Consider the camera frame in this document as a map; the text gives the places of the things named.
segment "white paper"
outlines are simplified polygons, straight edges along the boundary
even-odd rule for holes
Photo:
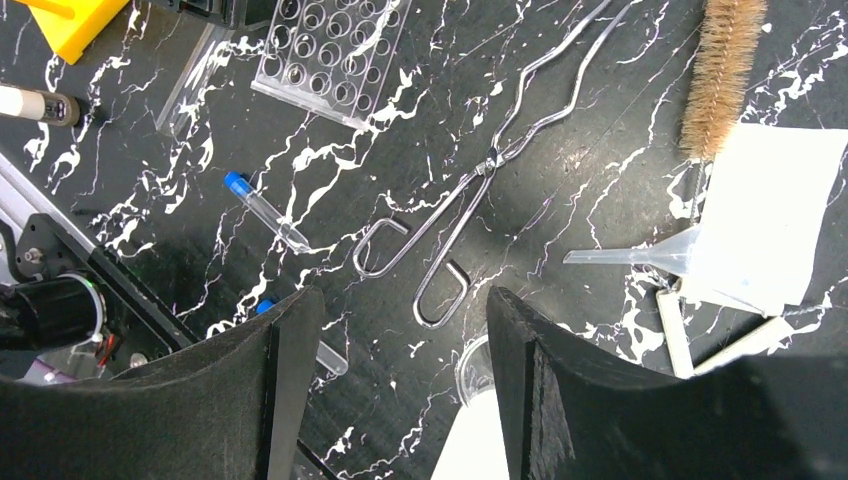
[[[803,301],[846,144],[848,130],[751,124],[734,129],[716,157],[701,226],[722,252],[722,258],[710,260],[745,272],[755,287],[737,299],[770,313]],[[727,292],[714,279],[692,280],[697,288],[683,282],[690,298],[699,290],[701,300],[719,303],[722,295],[706,290]]]
[[[456,415],[431,480],[509,479],[495,389],[468,403]]]
[[[785,304],[780,299],[769,299],[762,302],[756,302],[757,305],[744,304],[734,300],[722,293],[711,290],[703,282],[698,281],[694,277],[686,277],[685,281],[679,282],[680,291],[678,295],[686,301],[686,303],[707,302],[714,305],[722,305],[725,307],[735,308],[736,310],[744,310],[746,312],[756,313],[765,318],[777,317],[783,314]]]

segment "glass beaker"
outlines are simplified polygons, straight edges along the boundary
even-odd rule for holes
[[[492,370],[492,355],[489,352],[489,334],[484,328],[459,357],[456,365],[456,389],[462,404],[471,407],[474,397],[494,388],[495,375]]]

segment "plastic funnel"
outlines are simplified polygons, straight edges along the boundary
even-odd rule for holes
[[[733,245],[706,233],[701,224],[647,248],[575,250],[562,263],[651,265],[678,277],[693,277],[754,310],[768,305],[768,282],[734,255]]]
[[[680,277],[691,273],[692,250],[700,236],[701,226],[696,225],[647,248],[574,250],[562,263],[651,265]]]

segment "brown bristles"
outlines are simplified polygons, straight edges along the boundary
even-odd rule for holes
[[[739,117],[765,0],[707,0],[680,147],[711,162]]]

